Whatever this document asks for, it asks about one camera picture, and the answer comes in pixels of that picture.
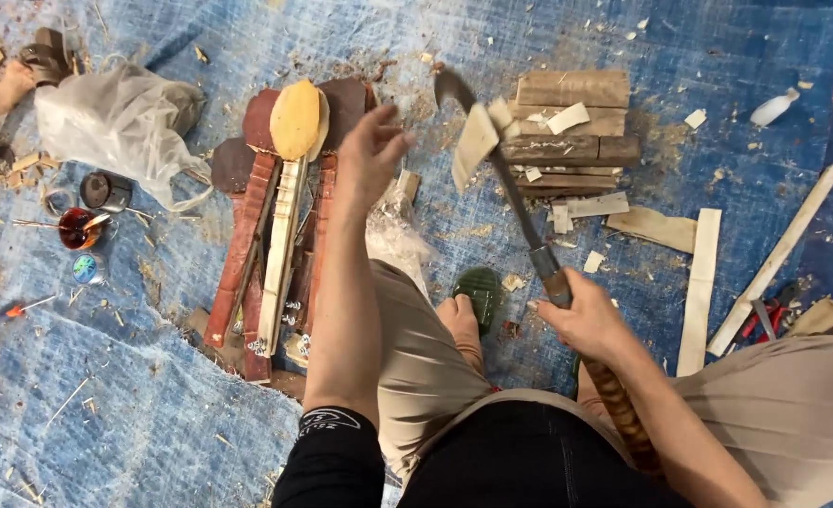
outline blue tarp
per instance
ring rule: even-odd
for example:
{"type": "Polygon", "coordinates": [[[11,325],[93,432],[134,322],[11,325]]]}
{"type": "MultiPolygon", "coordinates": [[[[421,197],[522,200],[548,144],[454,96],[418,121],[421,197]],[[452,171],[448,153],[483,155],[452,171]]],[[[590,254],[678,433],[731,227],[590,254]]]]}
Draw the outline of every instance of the blue tarp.
{"type": "MultiPolygon", "coordinates": [[[[466,193],[454,191],[450,147],[463,118],[453,103],[433,116],[431,77],[419,55],[433,53],[460,71],[482,100],[511,95],[520,73],[543,64],[628,69],[629,130],[643,138],[644,163],[627,168],[621,189],[632,203],[668,215],[723,210],[713,332],[833,162],[833,0],[821,4],[10,1],[0,2],[0,46],[12,55],[34,29],[48,25],[82,48],[79,56],[89,55],[95,71],[125,57],[168,79],[198,84],[208,104],[186,138],[193,154],[238,135],[247,101],[264,86],[280,88],[301,77],[371,77],[379,61],[397,60],[376,90],[402,107],[420,138],[405,164],[422,176],[416,216],[438,251],[426,270],[433,301],[474,265],[521,275],[527,286],[508,295],[500,314],[522,323],[522,333],[485,341],[488,376],[504,388],[563,393],[570,388],[570,354],[524,312],[526,301],[541,294],[525,243],[488,168],[466,193]],[[631,32],[636,37],[629,40],[631,32]],[[195,45],[209,65],[197,61],[195,45]],[[748,123],[761,102],[799,81],[814,86],[802,89],[775,124],[748,123]],[[693,131],[683,119],[699,109],[708,120],[693,131]]],[[[30,99],[2,132],[19,156],[39,148],[30,99]]],[[[44,181],[75,189],[90,170],[70,163],[54,182],[50,172],[44,181]]],[[[197,189],[184,177],[178,184],[197,189]]],[[[136,192],[132,207],[156,218],[148,229],[128,214],[117,216],[116,232],[102,246],[109,283],[85,289],[70,306],[72,254],[47,230],[8,225],[13,218],[43,220],[38,193],[0,189],[0,219],[7,223],[0,224],[0,304],[59,294],[25,319],[0,322],[0,506],[29,502],[22,479],[44,490],[53,506],[261,502],[267,475],[294,442],[299,406],[223,373],[174,325],[212,302],[230,238],[229,201],[214,194],[195,209],[203,218],[191,222],[136,192]]],[[[551,233],[544,212],[535,220],[551,233]]],[[[666,359],[672,373],[689,256],[612,232],[600,218],[578,220],[565,237],[577,247],[557,247],[558,258],[580,267],[592,249],[607,256],[606,270],[591,277],[609,288],[652,356],[666,359]]],[[[808,275],[814,281],[809,298],[833,294],[833,192],[776,287],[808,275]]],[[[399,495],[393,485],[389,479],[389,503],[399,495]]]]}

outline clear plastic wrap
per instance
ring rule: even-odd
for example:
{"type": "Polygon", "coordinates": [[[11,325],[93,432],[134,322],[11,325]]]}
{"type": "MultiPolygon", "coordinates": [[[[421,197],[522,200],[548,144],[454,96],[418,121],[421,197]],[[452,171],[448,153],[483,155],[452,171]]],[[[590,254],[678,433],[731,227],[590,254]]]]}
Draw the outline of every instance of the clear plastic wrap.
{"type": "Polygon", "coordinates": [[[413,217],[407,195],[397,185],[389,187],[366,219],[366,250],[371,259],[406,273],[429,299],[423,264],[437,259],[438,253],[423,241],[413,217]]]}
{"type": "Polygon", "coordinates": [[[212,185],[175,202],[170,181],[184,169],[210,180],[210,167],[182,139],[200,118],[204,94],[132,63],[101,74],[70,76],[35,95],[44,149],[56,160],[79,161],[137,180],[170,212],[201,202],[212,185]]]}

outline stack of wood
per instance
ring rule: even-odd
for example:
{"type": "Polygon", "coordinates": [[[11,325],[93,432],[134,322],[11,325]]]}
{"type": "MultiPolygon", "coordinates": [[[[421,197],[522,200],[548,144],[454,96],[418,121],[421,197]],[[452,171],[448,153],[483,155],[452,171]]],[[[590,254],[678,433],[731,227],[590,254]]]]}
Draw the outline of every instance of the stack of wood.
{"type": "Polygon", "coordinates": [[[520,78],[508,110],[519,135],[502,144],[527,197],[599,194],[614,189],[640,155],[624,135],[625,71],[533,71],[520,78]]]}

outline white plastic bag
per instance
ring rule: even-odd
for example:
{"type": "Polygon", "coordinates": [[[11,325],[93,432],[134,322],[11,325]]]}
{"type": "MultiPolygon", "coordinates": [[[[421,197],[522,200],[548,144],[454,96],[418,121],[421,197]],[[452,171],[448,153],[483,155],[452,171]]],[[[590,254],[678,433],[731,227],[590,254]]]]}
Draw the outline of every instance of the white plastic bag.
{"type": "Polygon", "coordinates": [[[188,153],[182,139],[200,118],[204,94],[131,63],[102,74],[70,76],[40,87],[34,99],[44,149],[60,161],[78,161],[137,180],[170,212],[201,202],[209,188],[174,202],[170,180],[190,169],[210,182],[210,167],[188,153]]]}

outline red pliers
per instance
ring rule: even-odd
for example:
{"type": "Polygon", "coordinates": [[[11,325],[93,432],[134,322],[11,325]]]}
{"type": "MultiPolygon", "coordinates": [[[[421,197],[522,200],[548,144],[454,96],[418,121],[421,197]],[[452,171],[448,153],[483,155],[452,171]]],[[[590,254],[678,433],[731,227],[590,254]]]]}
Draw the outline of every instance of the red pliers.
{"type": "MultiPolygon", "coordinates": [[[[799,287],[799,284],[793,282],[792,284],[789,284],[788,286],[784,287],[780,291],[780,294],[777,295],[777,297],[770,298],[762,302],[762,305],[764,305],[765,309],[767,310],[768,317],[770,319],[770,329],[772,330],[774,335],[776,335],[777,332],[779,332],[780,322],[783,320],[783,318],[786,317],[786,313],[789,312],[789,305],[801,293],[802,289],[799,287]]],[[[762,323],[758,313],[752,311],[752,313],[749,314],[749,317],[746,319],[745,323],[742,325],[742,328],[739,329],[736,336],[733,338],[733,343],[736,345],[741,345],[744,341],[746,341],[749,338],[749,335],[751,335],[752,331],[755,330],[755,327],[758,326],[759,323],[761,323],[765,331],[762,332],[762,334],[755,341],[755,343],[761,343],[770,340],[767,332],[768,323],[762,323]]]]}

